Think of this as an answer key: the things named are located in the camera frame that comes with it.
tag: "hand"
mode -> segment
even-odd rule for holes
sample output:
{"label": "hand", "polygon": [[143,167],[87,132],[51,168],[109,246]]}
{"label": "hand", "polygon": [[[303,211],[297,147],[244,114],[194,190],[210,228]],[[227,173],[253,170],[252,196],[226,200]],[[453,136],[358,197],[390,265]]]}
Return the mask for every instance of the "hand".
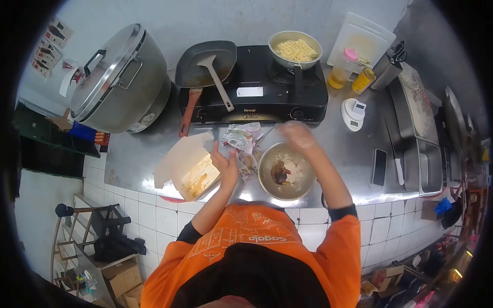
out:
{"label": "hand", "polygon": [[238,182],[238,167],[236,166],[236,151],[231,150],[229,152],[229,159],[222,156],[217,150],[218,141],[214,142],[214,148],[212,148],[211,159],[212,164],[221,173],[221,188],[233,189]]}
{"label": "hand", "polygon": [[295,151],[304,154],[308,149],[317,146],[310,128],[303,122],[288,121],[278,126],[278,129],[286,139],[286,143]]}

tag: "knife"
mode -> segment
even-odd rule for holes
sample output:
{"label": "knife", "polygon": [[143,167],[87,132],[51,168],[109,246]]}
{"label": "knife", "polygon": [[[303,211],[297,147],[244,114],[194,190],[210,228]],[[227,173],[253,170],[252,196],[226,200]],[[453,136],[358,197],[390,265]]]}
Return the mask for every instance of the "knife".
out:
{"label": "knife", "polygon": [[397,158],[395,155],[394,143],[392,142],[392,137],[390,136],[390,130],[388,129],[387,121],[385,121],[385,126],[387,127],[388,137],[390,138],[390,145],[392,146],[392,155],[394,156],[395,168],[397,169],[397,179],[399,181],[399,185],[404,185],[404,175],[402,171],[401,159]]}

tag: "digital kitchen scale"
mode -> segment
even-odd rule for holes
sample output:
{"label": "digital kitchen scale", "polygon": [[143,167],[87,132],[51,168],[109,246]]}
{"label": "digital kitchen scale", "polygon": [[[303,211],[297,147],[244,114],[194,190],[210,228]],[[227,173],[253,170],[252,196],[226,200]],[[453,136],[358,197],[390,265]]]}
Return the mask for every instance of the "digital kitchen scale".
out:
{"label": "digital kitchen scale", "polygon": [[[295,95],[294,72],[277,63],[267,45],[239,46],[238,59],[224,82],[235,110],[228,112],[215,86],[204,88],[194,108],[192,124],[285,122],[320,123],[328,95],[320,62],[302,71],[302,94]],[[181,113],[188,104],[188,90],[180,89]]]}
{"label": "digital kitchen scale", "polygon": [[356,99],[347,99],[342,102],[342,120],[350,131],[357,132],[361,129],[365,117],[365,109],[366,104]]}

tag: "cutting board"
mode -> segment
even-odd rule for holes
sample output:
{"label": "cutting board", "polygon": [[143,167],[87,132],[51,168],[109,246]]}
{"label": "cutting board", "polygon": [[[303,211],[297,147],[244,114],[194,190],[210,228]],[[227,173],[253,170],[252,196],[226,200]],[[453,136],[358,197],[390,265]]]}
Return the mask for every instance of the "cutting board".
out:
{"label": "cutting board", "polygon": [[[330,52],[327,64],[334,66],[344,48],[354,48],[358,57],[369,62],[373,68],[395,40],[395,34],[364,17],[348,12],[341,31]],[[357,66],[355,73],[361,73],[364,66]]]}

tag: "aluminum pot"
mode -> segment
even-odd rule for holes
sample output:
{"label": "aluminum pot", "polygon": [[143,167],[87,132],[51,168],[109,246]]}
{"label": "aluminum pot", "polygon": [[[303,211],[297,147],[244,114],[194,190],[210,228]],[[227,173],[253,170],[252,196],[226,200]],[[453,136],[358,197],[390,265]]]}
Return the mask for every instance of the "aluminum pot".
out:
{"label": "aluminum pot", "polygon": [[140,132],[164,109],[171,92],[163,54],[140,25],[115,34],[84,66],[70,104],[75,121],[106,133]]}
{"label": "aluminum pot", "polygon": [[[284,43],[288,40],[299,40],[299,39],[304,40],[310,47],[312,47],[316,51],[318,55],[316,59],[308,62],[296,62],[283,58],[274,51],[274,47],[280,43]],[[315,63],[317,63],[318,60],[320,60],[323,54],[322,46],[316,39],[314,39],[313,37],[309,36],[306,33],[298,32],[298,31],[282,31],[274,34],[269,39],[269,49],[271,50],[272,57],[276,60],[277,63],[279,63],[280,65],[282,65],[287,69],[292,69],[294,71],[295,92],[296,95],[300,97],[303,94],[303,86],[304,86],[303,76],[301,74],[301,71],[304,69],[311,68],[312,66],[315,65]]]}
{"label": "aluminum pot", "polygon": [[[302,178],[296,185],[279,185],[273,180],[272,168],[276,160],[282,159],[285,155],[296,163],[301,173]],[[303,154],[288,147],[284,142],[276,143],[267,149],[258,163],[260,186],[266,193],[279,200],[293,201],[301,198],[310,191],[316,179],[317,176],[308,159]]]}

